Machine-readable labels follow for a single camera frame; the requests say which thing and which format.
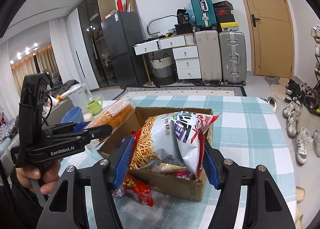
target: curtain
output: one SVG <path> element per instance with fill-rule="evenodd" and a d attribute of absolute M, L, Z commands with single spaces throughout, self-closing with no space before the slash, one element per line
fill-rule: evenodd
<path fill-rule="evenodd" d="M 28 56 L 16 63 L 11 67 L 11 72 L 18 94 L 21 95 L 24 76 L 37 73 L 33 56 Z"/>
<path fill-rule="evenodd" d="M 52 46 L 48 46 L 47 48 L 38 51 L 36 57 L 41 72 L 47 70 L 52 76 L 52 73 L 58 71 Z"/>
<path fill-rule="evenodd" d="M 81 81 L 72 57 L 64 18 L 49 20 L 49 30 L 54 56 L 63 83 L 71 79 Z"/>
<path fill-rule="evenodd" d="M 0 45 L 0 108 L 7 121 L 19 114 L 20 97 L 11 73 L 8 41 Z"/>

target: teal suitcase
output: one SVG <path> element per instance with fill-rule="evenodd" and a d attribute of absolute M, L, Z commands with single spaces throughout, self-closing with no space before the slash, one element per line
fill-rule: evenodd
<path fill-rule="evenodd" d="M 211 0 L 191 0 L 196 24 L 204 28 L 217 27 L 216 14 Z"/>

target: checkered tablecloth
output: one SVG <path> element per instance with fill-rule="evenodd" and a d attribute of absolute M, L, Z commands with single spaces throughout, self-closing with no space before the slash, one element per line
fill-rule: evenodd
<path fill-rule="evenodd" d="M 141 107 L 211 108 L 222 113 L 214 123 L 212 147 L 238 165 L 255 168 L 265 165 L 281 193 L 292 217 L 296 212 L 293 165 L 280 124 L 269 104 L 259 98 L 228 96 L 139 96 L 131 99 Z M 78 169 L 95 164 L 101 156 L 86 150 L 65 158 L 60 174 L 68 165 Z M 154 206 L 142 206 L 128 197 L 116 200 L 124 228 L 208 228 L 220 192 L 208 182 L 203 200 L 192 202 L 152 191 Z M 86 188 L 90 228 L 96 228 L 90 188 Z M 246 187 L 241 188 L 235 228 L 242 228 Z"/>

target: beige curtain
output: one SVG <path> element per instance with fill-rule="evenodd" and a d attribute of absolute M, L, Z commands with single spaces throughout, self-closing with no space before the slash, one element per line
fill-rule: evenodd
<path fill-rule="evenodd" d="M 52 76 L 52 73 L 58 71 L 56 59 L 53 54 L 52 46 L 48 46 L 36 53 L 36 57 L 38 60 L 38 65 L 41 72 L 47 70 Z"/>
<path fill-rule="evenodd" d="M 24 76 L 29 74 L 36 74 L 36 65 L 33 56 L 30 55 L 27 58 L 21 60 L 17 64 L 11 67 L 14 83 L 16 85 L 19 96 L 21 96 L 21 89 L 24 80 Z"/>

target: silver suitcase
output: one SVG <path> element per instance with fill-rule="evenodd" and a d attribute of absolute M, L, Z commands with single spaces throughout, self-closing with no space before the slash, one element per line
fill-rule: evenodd
<path fill-rule="evenodd" d="M 241 83 L 247 78 L 247 54 L 242 32 L 219 33 L 224 84 Z"/>
<path fill-rule="evenodd" d="M 217 31 L 196 32 L 202 80 L 222 80 L 221 54 Z"/>

